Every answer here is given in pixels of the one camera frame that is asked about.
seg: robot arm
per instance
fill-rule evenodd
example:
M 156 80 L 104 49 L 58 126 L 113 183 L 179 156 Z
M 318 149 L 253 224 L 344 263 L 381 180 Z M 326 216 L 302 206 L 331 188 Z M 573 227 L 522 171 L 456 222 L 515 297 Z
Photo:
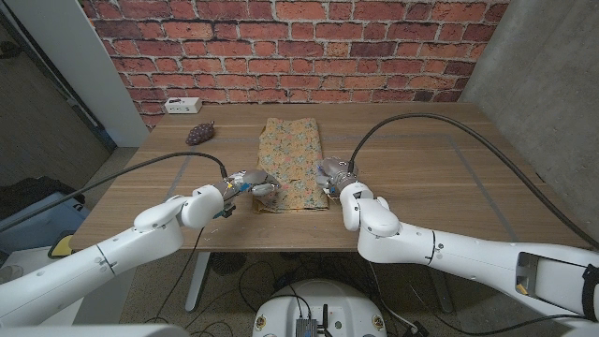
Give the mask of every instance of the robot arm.
M 387 202 L 347 172 L 338 158 L 325 159 L 319 184 L 339 198 L 343 222 L 359 230 L 358 251 L 377 263 L 417 263 L 491 286 L 543 315 L 599 315 L 599 254 L 543 243 L 491 242 L 401 222 Z M 579 327 L 591 322 L 561 318 Z
M 116 275 L 176 252 L 183 245 L 181 227 L 202 229 L 230 216 L 238 194 L 265 197 L 277 187 L 264 171 L 241 171 L 142 212 L 130 229 L 1 285 L 0 328 L 43 322 Z

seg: brick wall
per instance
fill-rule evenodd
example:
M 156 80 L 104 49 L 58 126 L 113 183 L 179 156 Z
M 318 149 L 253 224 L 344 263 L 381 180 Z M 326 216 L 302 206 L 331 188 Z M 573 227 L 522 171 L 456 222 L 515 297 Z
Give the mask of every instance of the brick wall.
M 213 103 L 456 101 L 509 0 L 84 2 L 144 122 Z

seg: floral cloth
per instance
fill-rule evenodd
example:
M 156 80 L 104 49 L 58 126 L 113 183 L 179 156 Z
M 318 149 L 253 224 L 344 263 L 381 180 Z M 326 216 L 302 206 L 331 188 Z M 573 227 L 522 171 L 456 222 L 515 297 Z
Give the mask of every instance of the floral cloth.
M 298 212 L 329 207 L 327 196 L 316 185 L 318 161 L 322 160 L 318 125 L 314 118 L 284 121 L 269 118 L 258 150 L 258 168 L 281 184 L 276 196 L 256 200 L 259 212 Z

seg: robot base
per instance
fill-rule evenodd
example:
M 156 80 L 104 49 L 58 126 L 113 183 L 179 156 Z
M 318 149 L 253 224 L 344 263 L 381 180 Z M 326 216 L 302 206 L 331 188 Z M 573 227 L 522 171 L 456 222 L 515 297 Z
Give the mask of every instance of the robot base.
M 295 297 L 275 298 L 262 304 L 254 321 L 253 337 L 316 337 L 324 335 L 323 306 L 327 305 L 329 335 L 333 337 L 384 337 L 385 321 L 376 305 L 353 287 L 330 280 L 305 280 L 293 285 L 298 296 L 310 305 L 308 308 Z M 294 295 L 291 287 L 279 290 L 278 295 Z

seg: gray floor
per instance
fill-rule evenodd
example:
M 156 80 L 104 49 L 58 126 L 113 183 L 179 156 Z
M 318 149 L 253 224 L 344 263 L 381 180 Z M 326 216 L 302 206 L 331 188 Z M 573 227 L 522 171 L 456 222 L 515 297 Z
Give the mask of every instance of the gray floor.
M 122 168 L 134 152 L 135 149 L 117 149 L 107 164 L 97 172 L 91 181 Z M 86 195 L 88 207 L 92 206 L 93 208 L 96 205 L 108 189 L 108 184 L 102 187 Z M 175 284 L 189 254 L 189 251 L 180 251 L 137 269 L 121 316 L 121 323 L 143 323 L 155 316 L 158 308 Z M 319 266 L 316 262 L 320 260 L 324 262 Z M 284 259 L 278 253 L 247 254 L 247 260 L 240 271 L 226 276 L 220 276 L 214 271 L 210 271 L 198 310 L 195 313 L 188 314 L 183 309 L 183 304 L 191 281 L 191 273 L 195 262 L 194 255 L 189 268 L 168 298 L 160 316 L 171 324 L 183 327 L 193 321 L 187 328 L 190 332 L 203 330 L 212 322 L 223 321 L 231 326 L 234 336 L 250 336 L 255 314 L 242 301 L 237 288 L 242 271 L 256 261 L 268 261 L 272 265 L 277 278 L 290 271 L 298 270 L 295 274 L 295 280 L 327 277 L 344 281 L 356 287 L 366 288 L 366 276 L 360 268 L 364 266 L 364 261 L 356 253 L 311 253 L 303 254 L 295 259 Z M 438 315 L 448 323 L 463 330 L 495 330 L 538 317 L 538 314 L 530 309 L 487 286 L 451 275 L 447 275 L 446 280 L 456 311 L 449 315 L 442 314 L 438 310 L 426 267 L 417 265 L 377 265 L 375 268 L 386 303 L 391 309 L 405 318 L 422 323 L 431 333 L 431 336 L 461 336 L 462 334 L 446 327 L 434 315 L 424 309 L 416 299 L 409 284 L 414 286 L 424 301 L 432 306 Z M 254 266 L 245 274 L 242 280 L 244 288 L 248 287 L 255 290 L 244 292 L 250 304 L 255 307 L 262 304 L 274 292 L 273 284 L 272 274 L 265 264 Z M 228 291 L 231 292 L 211 304 L 212 300 Z M 374 299 L 374 302 L 379 308 L 382 308 L 377 299 Z M 385 317 L 387 330 L 390 331 L 389 335 L 394 335 L 397 328 L 397 335 L 402 336 L 405 328 L 401 324 L 392 323 L 387 314 L 385 314 Z M 501 336 L 560 336 L 565 331 L 567 331 L 567 328 L 549 321 L 506 332 Z M 210 333 L 215 337 L 230 336 L 228 330 L 221 326 L 212 327 Z

